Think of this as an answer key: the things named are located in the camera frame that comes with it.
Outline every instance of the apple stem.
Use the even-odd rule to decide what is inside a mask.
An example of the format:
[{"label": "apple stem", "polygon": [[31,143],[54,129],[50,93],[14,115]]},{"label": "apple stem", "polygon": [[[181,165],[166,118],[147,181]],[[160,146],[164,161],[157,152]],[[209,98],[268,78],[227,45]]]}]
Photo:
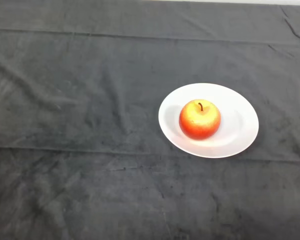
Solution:
[{"label": "apple stem", "polygon": [[203,112],[204,111],[204,107],[202,106],[202,104],[200,102],[198,104],[201,106],[201,111]]}]

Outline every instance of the red apple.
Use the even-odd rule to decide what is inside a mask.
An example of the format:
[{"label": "red apple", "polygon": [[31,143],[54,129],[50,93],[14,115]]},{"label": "red apple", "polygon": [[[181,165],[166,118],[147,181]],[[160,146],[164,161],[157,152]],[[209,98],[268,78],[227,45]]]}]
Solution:
[{"label": "red apple", "polygon": [[181,110],[179,124],[188,137],[206,139],[218,130],[221,114],[218,108],[207,100],[196,99],[188,102]]}]

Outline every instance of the dark gray cloth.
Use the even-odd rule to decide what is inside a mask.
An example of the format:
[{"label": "dark gray cloth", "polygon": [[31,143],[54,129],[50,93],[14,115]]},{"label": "dark gray cloth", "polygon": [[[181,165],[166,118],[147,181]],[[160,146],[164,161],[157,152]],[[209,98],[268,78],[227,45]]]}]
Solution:
[{"label": "dark gray cloth", "polygon": [[[215,83],[259,134],[204,159],[158,110]],[[300,240],[300,7],[0,1],[0,240]]]}]

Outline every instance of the white plate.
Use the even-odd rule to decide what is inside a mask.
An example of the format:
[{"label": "white plate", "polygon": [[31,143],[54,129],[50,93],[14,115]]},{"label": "white plate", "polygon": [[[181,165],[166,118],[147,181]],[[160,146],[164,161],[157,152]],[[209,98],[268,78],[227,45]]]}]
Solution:
[{"label": "white plate", "polygon": [[[205,140],[187,137],[179,126],[182,108],[195,99],[212,102],[221,113],[218,131]],[[205,158],[224,158],[242,152],[253,143],[259,130],[257,113],[248,100],[230,88],[211,83],[190,84],[171,92],[161,103],[159,124],[178,148]]]}]

